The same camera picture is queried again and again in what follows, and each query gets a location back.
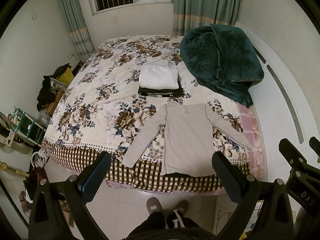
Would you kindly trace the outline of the beige long sleeve shirt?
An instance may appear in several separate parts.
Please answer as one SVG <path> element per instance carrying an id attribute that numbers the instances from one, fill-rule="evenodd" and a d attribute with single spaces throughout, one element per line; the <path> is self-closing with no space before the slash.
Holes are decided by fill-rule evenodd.
<path id="1" fill-rule="evenodd" d="M 215 152 L 213 129 L 217 128 L 239 146 L 252 150 L 252 144 L 230 122 L 204 103 L 164 104 L 140 129 L 125 153 L 122 165 L 132 168 L 164 128 L 162 175 L 186 174 L 205 177 L 216 172 L 212 165 Z"/>

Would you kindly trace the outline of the folded black clothes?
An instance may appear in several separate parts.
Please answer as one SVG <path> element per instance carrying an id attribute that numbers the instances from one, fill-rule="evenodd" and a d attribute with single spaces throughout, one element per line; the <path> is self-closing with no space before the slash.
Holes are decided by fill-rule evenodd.
<path id="1" fill-rule="evenodd" d="M 179 79 L 164 77 L 140 77 L 138 94 L 160 98 L 176 98 L 183 95 Z"/>

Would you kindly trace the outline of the white bed headboard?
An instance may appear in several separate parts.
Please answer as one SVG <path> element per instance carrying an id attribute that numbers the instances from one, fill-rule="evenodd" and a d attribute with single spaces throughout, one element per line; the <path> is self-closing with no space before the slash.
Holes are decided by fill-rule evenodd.
<path id="1" fill-rule="evenodd" d="M 307 159 L 319 167 L 318 156 L 310 148 L 309 139 L 319 138 L 311 108 L 297 81 L 278 55 L 253 31 L 240 22 L 242 29 L 257 50 L 264 79 L 249 89 L 264 140 L 266 154 L 265 179 L 287 180 L 290 166 L 278 150 L 281 139 L 287 138 Z"/>

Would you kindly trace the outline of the wooden broom stick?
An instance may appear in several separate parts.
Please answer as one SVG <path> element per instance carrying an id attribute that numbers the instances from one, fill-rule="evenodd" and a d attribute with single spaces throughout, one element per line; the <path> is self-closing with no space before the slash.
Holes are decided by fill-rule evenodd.
<path id="1" fill-rule="evenodd" d="M 0 162 L 0 169 L 3 171 L 14 172 L 20 176 L 29 177 L 28 173 L 25 173 L 25 172 L 22 172 L 20 170 L 15 169 L 15 168 L 12 168 L 12 167 L 8 166 L 7 163 L 5 163 L 5 162 Z"/>

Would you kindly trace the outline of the right grey shoe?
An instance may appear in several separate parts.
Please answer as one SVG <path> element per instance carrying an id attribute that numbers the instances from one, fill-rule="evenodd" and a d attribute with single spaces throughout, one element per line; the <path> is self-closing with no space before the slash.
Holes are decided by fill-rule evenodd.
<path id="1" fill-rule="evenodd" d="M 174 206 L 174 211 L 179 211 L 182 215 L 185 215 L 189 209 L 189 202 L 186 199 L 179 200 Z"/>

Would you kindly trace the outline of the grey shoe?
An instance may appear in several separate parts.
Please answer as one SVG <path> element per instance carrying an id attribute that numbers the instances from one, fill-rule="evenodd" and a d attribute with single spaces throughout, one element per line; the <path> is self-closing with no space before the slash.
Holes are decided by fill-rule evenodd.
<path id="1" fill-rule="evenodd" d="M 147 200 L 146 208 L 147 208 L 149 214 L 152 214 L 154 212 L 162 212 L 163 211 L 163 207 L 156 197 L 151 197 Z"/>
<path id="2" fill-rule="evenodd" d="M 182 215 L 185 215 L 189 209 L 189 202 L 186 199 L 179 200 L 174 206 L 174 211 L 179 211 Z"/>

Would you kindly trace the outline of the electric fan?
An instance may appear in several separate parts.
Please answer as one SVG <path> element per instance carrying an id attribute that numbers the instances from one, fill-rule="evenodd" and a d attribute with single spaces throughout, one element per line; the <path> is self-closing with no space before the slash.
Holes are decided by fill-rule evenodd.
<path id="1" fill-rule="evenodd" d="M 11 129 L 7 117 L 3 113 L 1 113 L 1 147 L 9 150 L 13 149 L 20 154 L 29 152 L 28 147 L 23 142 L 19 142 L 15 132 Z"/>

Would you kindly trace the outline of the green shelf rack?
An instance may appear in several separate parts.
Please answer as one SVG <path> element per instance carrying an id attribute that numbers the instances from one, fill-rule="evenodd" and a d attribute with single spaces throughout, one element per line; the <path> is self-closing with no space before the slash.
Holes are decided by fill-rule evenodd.
<path id="1" fill-rule="evenodd" d="M 9 122 L 14 132 L 23 140 L 42 146 L 46 129 L 20 108 L 10 114 Z"/>

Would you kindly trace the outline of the left grey shoe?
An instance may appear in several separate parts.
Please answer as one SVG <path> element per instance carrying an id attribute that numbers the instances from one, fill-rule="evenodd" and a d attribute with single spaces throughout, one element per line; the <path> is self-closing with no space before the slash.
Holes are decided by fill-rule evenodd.
<path id="1" fill-rule="evenodd" d="M 152 214 L 154 212 L 162 212 L 163 211 L 163 207 L 156 197 L 151 197 L 147 200 L 146 208 L 147 208 L 149 214 Z"/>

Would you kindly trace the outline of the floral bed blanket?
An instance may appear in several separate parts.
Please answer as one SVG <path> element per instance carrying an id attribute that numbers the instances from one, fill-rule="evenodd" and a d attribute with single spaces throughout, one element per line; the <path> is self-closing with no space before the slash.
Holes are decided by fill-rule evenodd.
<path id="1" fill-rule="evenodd" d="M 43 148 L 56 163 L 81 172 L 100 152 L 112 157 L 106 181 L 153 192 L 214 192 L 221 184 L 215 175 L 162 175 L 164 128 L 134 167 L 122 159 L 143 125 L 164 105 L 204 103 L 243 135 L 238 103 L 199 85 L 180 55 L 181 37 L 127 36 L 107 40 L 80 69 L 57 105 Z M 138 94 L 142 65 L 175 66 L 183 95 L 157 98 Z"/>

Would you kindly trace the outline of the dark green plush blanket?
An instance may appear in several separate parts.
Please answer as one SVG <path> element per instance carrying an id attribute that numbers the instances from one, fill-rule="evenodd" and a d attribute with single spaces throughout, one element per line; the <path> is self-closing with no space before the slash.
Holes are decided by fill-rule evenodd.
<path id="1" fill-rule="evenodd" d="M 238 27 L 212 24 L 189 30 L 181 57 L 198 83 L 243 106 L 253 105 L 249 88 L 263 80 L 255 49 Z"/>

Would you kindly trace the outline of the yellow box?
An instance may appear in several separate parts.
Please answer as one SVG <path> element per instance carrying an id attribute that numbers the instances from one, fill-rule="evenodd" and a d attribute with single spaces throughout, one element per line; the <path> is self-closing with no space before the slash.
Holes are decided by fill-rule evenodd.
<path id="1" fill-rule="evenodd" d="M 57 80 L 65 85 L 70 85 L 73 79 L 74 75 L 69 68 L 67 68 L 63 74 L 57 77 Z"/>

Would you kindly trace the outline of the folded white towel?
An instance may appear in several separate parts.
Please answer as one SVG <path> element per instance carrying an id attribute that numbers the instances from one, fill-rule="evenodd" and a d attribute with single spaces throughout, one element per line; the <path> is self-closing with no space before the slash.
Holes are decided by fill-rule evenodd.
<path id="1" fill-rule="evenodd" d="M 140 69 L 139 85 L 141 88 L 155 90 L 178 89 L 177 67 L 146 63 Z"/>

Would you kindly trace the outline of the right green curtain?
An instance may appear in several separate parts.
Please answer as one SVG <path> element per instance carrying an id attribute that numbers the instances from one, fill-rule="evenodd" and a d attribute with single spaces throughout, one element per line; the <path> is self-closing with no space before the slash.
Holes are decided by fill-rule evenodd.
<path id="1" fill-rule="evenodd" d="M 172 33 L 185 35 L 204 25 L 235 25 L 240 0 L 174 0 Z"/>

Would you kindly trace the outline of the left green curtain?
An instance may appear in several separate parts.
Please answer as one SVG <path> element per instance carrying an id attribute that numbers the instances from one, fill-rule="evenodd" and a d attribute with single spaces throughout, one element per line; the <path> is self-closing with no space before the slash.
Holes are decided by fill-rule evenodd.
<path id="1" fill-rule="evenodd" d="M 85 63 L 95 48 L 85 22 L 79 0 L 58 0 L 71 41 L 80 61 Z"/>

